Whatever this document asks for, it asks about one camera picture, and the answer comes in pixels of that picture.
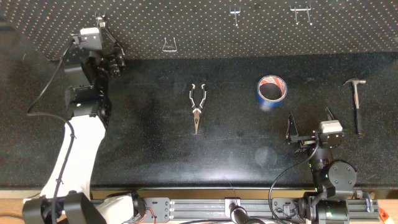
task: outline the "hammer head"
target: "hammer head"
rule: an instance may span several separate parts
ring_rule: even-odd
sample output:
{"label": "hammer head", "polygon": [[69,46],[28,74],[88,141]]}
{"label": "hammer head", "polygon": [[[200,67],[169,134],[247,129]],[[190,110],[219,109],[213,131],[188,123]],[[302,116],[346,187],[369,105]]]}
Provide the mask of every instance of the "hammer head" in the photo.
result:
{"label": "hammer head", "polygon": [[357,84],[365,84],[365,83],[366,83],[366,80],[360,80],[360,79],[358,79],[358,78],[350,78],[349,80],[347,80],[347,81],[344,83],[344,85],[347,84],[347,83],[350,83],[350,82],[352,82],[353,85],[357,85]]}

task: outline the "pegboard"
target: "pegboard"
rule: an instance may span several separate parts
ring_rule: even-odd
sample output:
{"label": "pegboard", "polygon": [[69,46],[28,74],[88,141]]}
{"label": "pegboard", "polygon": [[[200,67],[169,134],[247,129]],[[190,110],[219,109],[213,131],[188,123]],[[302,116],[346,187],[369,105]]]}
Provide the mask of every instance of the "pegboard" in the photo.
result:
{"label": "pegboard", "polygon": [[[106,12],[128,58],[219,58],[398,51],[398,2],[365,0],[2,0],[2,17],[50,60]],[[309,11],[295,13],[296,7]],[[234,14],[229,9],[241,9]],[[177,43],[177,52],[163,52]]]}

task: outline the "pliers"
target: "pliers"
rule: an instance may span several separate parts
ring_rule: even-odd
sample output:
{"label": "pliers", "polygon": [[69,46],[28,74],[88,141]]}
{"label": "pliers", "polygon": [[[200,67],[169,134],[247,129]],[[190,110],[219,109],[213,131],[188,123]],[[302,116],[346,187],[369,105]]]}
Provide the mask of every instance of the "pliers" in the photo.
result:
{"label": "pliers", "polygon": [[205,90],[205,84],[202,84],[201,89],[203,92],[203,98],[201,99],[201,102],[199,106],[197,107],[195,105],[195,102],[193,101],[193,90],[195,89],[195,85],[192,84],[192,90],[189,91],[189,99],[191,101],[191,107],[192,107],[192,113],[193,113],[193,122],[195,123],[195,134],[198,133],[198,125],[199,125],[199,119],[200,115],[203,112],[203,107],[206,102],[206,90]]}

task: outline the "hammer handle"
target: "hammer handle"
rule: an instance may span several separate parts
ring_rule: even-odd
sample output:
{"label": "hammer handle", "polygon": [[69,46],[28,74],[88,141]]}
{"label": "hammer handle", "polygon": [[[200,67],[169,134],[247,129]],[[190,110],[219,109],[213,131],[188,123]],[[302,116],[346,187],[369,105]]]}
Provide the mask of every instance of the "hammer handle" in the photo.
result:
{"label": "hammer handle", "polygon": [[359,108],[355,109],[355,123],[356,123],[356,133],[362,134],[362,121],[361,121],[361,115],[359,114]]}

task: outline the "black table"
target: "black table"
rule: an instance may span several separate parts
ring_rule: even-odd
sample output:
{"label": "black table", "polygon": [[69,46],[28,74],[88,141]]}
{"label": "black table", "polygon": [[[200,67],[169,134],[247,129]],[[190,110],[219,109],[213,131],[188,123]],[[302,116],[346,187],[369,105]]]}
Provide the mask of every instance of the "black table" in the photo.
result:
{"label": "black table", "polygon": [[[0,56],[0,186],[40,189],[58,156],[63,124],[24,113],[55,65],[32,50],[23,62],[12,55]],[[128,61],[124,75],[109,84],[113,110],[96,156],[93,189],[270,187],[285,168],[306,158],[294,154],[297,146],[284,144],[288,113],[305,135],[326,120],[327,106],[348,129],[333,154],[358,168],[356,186],[396,188],[397,59],[396,53],[374,53]],[[286,81],[288,93],[265,113],[256,85],[270,74]],[[358,87],[362,138],[354,133],[352,86],[343,86],[353,77],[367,81]],[[191,83],[206,83],[208,91],[197,135]],[[37,109],[65,112],[67,86],[61,74]],[[292,170],[277,186],[312,188],[309,168]]]}

